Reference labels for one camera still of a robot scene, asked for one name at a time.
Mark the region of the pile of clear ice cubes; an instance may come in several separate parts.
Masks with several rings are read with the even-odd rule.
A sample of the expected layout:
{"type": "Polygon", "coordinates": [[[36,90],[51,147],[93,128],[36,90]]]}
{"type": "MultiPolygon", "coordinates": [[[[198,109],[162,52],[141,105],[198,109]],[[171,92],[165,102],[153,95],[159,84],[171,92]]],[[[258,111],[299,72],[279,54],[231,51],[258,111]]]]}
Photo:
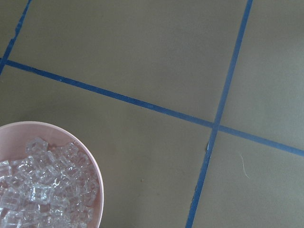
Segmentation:
{"type": "Polygon", "coordinates": [[[0,225],[3,228],[86,228],[93,220],[98,177],[73,142],[50,147],[41,138],[26,157],[0,161],[0,225]]]}

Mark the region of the pink bowl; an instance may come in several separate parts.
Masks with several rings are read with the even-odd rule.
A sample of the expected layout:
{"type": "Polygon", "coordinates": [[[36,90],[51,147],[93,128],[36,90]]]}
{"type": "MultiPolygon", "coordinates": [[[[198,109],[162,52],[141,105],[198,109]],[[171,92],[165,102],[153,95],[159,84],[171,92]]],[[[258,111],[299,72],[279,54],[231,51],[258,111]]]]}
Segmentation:
{"type": "Polygon", "coordinates": [[[99,190],[93,203],[93,218],[88,223],[89,228],[98,228],[101,224],[104,210],[104,184],[100,168],[88,148],[70,132],[44,122],[23,121],[0,127],[0,160],[18,160],[25,158],[26,144],[36,137],[40,137],[50,146],[62,146],[74,142],[80,151],[86,153],[94,165],[99,181],[99,190]]]}

